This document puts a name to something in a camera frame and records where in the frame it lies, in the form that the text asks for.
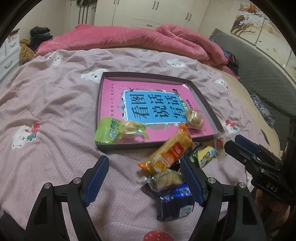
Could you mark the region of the person's right hand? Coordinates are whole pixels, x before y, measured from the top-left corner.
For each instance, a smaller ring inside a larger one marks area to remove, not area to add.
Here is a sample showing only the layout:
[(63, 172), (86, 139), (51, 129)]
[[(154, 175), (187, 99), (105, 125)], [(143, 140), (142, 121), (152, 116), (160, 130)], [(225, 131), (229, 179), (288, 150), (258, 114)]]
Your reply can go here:
[(279, 202), (257, 189), (255, 204), (261, 216), (267, 240), (273, 240), (290, 216), (290, 205)]

